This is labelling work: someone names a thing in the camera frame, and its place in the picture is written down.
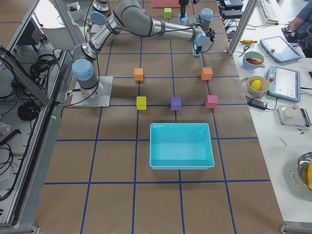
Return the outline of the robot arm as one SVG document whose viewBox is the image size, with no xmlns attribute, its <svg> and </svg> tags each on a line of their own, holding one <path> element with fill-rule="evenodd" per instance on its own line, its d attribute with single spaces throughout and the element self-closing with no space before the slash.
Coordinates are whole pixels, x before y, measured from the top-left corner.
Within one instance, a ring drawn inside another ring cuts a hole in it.
<svg viewBox="0 0 312 234">
<path fill-rule="evenodd" d="M 213 41 L 214 31 L 210 27 L 213 12 L 204 8 L 198 15 L 188 16 L 187 0 L 180 0 L 179 23 L 169 23 L 156 20 L 143 13 L 137 0 L 119 0 L 114 10 L 111 10 L 107 0 L 92 2 L 94 11 L 90 14 L 93 23 L 100 25 L 100 30 L 87 42 L 74 48 L 74 63 L 72 72 L 78 84 L 83 99 L 98 96 L 103 89 L 95 74 L 94 61 L 99 52 L 122 30 L 133 35 L 149 37 L 165 37 L 191 41 L 196 54 L 201 53 L 202 46 Z"/>
<path fill-rule="evenodd" d="M 186 6 L 189 4 L 189 0 L 179 0 L 180 5 L 180 18 L 184 18 L 186 15 Z"/>
</svg>

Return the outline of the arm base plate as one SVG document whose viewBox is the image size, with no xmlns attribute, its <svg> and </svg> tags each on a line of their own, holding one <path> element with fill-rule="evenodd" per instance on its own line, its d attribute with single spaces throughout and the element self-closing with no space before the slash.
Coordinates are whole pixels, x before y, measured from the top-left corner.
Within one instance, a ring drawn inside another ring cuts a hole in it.
<svg viewBox="0 0 312 234">
<path fill-rule="evenodd" d="M 79 89 L 77 92 L 73 92 L 71 104 L 74 107 L 110 107 L 110 100 L 113 87 L 113 76 L 100 76 L 99 85 L 97 90 L 95 88 L 90 90 L 82 89 L 78 82 L 76 82 L 75 88 Z"/>
</svg>

